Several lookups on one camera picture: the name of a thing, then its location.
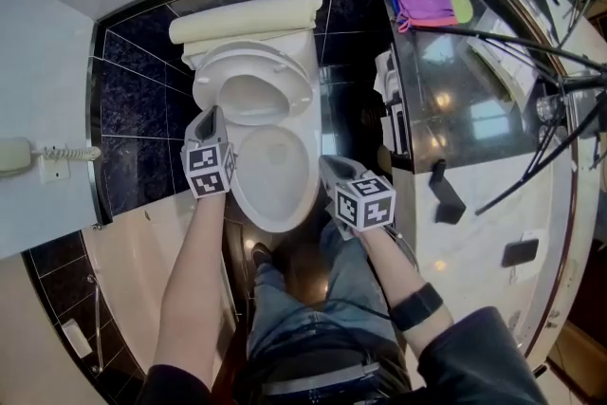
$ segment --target toilet bowl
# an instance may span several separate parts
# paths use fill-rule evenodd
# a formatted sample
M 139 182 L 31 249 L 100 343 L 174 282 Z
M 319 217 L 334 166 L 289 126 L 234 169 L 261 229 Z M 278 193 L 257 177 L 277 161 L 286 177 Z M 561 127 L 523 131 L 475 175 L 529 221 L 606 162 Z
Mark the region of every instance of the toilet bowl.
M 321 100 L 311 29 L 260 41 L 232 41 L 190 57 L 193 97 L 217 104 L 236 154 L 231 191 L 253 224 L 295 228 L 319 188 Z

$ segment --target black wrist strap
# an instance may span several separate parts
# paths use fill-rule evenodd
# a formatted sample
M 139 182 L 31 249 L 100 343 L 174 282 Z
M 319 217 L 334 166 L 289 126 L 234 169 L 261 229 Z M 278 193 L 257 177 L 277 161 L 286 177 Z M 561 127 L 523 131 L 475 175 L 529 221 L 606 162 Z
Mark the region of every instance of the black wrist strap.
M 432 284 L 425 284 L 390 310 L 392 321 L 405 332 L 428 319 L 443 304 Z

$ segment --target leg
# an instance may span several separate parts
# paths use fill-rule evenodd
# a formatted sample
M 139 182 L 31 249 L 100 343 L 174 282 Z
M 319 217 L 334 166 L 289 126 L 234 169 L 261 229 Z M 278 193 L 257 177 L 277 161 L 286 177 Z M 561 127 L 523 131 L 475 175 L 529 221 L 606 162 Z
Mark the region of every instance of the leg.
M 327 300 L 344 299 L 388 315 L 381 287 L 367 263 L 367 253 L 358 238 L 344 242 L 335 223 L 331 221 L 322 231 L 321 252 L 331 266 Z M 391 321 L 358 307 L 329 302 L 325 312 L 342 325 L 396 341 Z
M 266 348 L 278 335 L 301 325 L 306 314 L 312 312 L 285 292 L 283 274 L 270 263 L 257 267 L 255 305 L 257 309 L 247 340 L 247 358 Z

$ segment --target bathroom floor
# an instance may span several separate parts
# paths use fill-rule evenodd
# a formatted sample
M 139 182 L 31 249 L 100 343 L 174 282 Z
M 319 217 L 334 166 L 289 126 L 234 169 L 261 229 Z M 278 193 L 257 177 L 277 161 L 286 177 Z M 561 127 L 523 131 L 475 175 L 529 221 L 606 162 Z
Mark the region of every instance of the bathroom floor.
M 381 174 L 377 150 L 381 145 L 383 103 L 373 90 L 375 65 L 329 65 L 321 68 L 322 153 L 347 156 Z M 257 242 L 274 251 L 276 267 L 285 275 L 286 289 L 304 304 L 324 299 L 328 267 L 319 252 L 322 228 L 330 217 L 324 211 L 328 197 L 323 188 L 302 224 L 287 233 L 270 234 L 256 228 L 233 200 L 226 209 L 226 244 L 230 248 L 234 278 L 233 289 L 251 299 L 255 267 L 250 250 Z

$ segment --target black jacket sleeve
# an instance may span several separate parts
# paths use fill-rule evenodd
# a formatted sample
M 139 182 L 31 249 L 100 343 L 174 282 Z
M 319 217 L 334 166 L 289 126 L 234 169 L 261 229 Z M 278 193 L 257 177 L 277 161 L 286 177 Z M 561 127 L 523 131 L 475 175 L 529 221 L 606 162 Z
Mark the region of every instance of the black jacket sleeve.
M 547 404 L 495 307 L 473 312 L 419 357 L 422 395 L 437 403 Z
M 205 405 L 211 393 L 205 384 L 187 371 L 168 364 L 152 366 L 139 393 L 137 405 Z

